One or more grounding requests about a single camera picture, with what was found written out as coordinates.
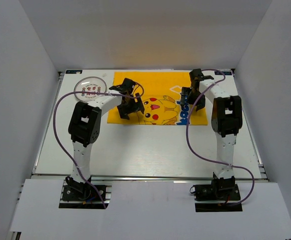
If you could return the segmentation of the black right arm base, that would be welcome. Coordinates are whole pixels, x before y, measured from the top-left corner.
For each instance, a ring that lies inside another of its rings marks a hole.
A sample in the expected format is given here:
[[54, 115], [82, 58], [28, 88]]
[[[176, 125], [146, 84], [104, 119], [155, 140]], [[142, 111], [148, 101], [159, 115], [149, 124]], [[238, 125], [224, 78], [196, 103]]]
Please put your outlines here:
[[190, 190], [197, 213], [242, 212], [241, 195], [235, 177], [213, 177], [210, 184], [196, 184]]

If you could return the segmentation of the yellow pikachu cloth mat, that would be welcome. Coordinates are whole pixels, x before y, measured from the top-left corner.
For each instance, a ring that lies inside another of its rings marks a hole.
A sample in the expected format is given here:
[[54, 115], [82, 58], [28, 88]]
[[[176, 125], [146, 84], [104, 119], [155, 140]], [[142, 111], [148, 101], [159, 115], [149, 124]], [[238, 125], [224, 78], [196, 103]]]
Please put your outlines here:
[[206, 126], [208, 124], [206, 109], [193, 111], [187, 103], [180, 105], [182, 87], [191, 85], [187, 71], [116, 71], [113, 84], [119, 85], [125, 78], [131, 79], [139, 86], [136, 93], [143, 93], [141, 97], [144, 113], [131, 113], [129, 120], [119, 116], [117, 108], [108, 112], [109, 124], [124, 125], [186, 125], [188, 119], [191, 125]]

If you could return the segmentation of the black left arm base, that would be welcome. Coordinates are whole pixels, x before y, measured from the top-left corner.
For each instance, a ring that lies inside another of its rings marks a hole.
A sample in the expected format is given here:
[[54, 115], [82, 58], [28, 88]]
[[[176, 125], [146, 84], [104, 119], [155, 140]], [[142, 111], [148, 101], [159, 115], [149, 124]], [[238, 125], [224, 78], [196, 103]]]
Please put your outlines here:
[[104, 210], [111, 199], [110, 185], [95, 185], [93, 188], [86, 182], [77, 182], [67, 176], [63, 182], [59, 201], [60, 209]]

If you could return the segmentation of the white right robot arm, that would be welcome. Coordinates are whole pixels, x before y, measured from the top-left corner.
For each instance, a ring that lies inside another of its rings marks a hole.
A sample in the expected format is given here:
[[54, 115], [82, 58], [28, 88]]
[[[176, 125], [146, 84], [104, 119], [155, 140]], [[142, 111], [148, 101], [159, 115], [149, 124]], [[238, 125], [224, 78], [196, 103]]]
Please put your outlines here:
[[223, 90], [218, 83], [226, 79], [214, 80], [211, 75], [204, 75], [200, 68], [189, 72], [190, 87], [181, 89], [180, 105], [189, 106], [186, 121], [186, 141], [189, 144], [189, 124], [193, 111], [199, 111], [206, 105], [206, 100], [212, 103], [211, 127], [216, 136], [216, 160], [202, 157], [201, 159], [217, 164], [213, 177], [218, 180], [234, 179], [234, 146], [237, 135], [243, 125], [242, 100], [238, 95], [231, 95]]

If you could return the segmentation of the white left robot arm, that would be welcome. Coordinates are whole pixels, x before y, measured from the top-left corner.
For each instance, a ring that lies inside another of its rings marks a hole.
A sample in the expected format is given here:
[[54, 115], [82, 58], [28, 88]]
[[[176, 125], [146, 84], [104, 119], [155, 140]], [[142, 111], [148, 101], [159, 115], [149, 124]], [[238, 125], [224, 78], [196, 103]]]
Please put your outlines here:
[[90, 157], [92, 146], [100, 134], [102, 117], [110, 110], [117, 108], [119, 117], [129, 120], [130, 114], [144, 113], [141, 94], [135, 89], [141, 85], [129, 78], [125, 78], [120, 85], [113, 85], [106, 92], [97, 92], [96, 98], [89, 102], [78, 102], [73, 110], [68, 127], [73, 145], [74, 164], [71, 178], [78, 182], [74, 187], [74, 194], [81, 200], [91, 195]]

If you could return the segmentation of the white printed dinner plate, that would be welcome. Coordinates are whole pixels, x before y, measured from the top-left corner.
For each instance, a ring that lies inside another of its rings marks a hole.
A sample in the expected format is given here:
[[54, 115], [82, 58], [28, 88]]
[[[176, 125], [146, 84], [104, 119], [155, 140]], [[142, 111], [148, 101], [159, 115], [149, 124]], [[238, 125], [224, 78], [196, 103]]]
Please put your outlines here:
[[97, 76], [89, 76], [81, 79], [74, 87], [75, 97], [78, 101], [89, 102], [99, 95], [97, 93], [105, 93], [108, 87], [106, 82]]

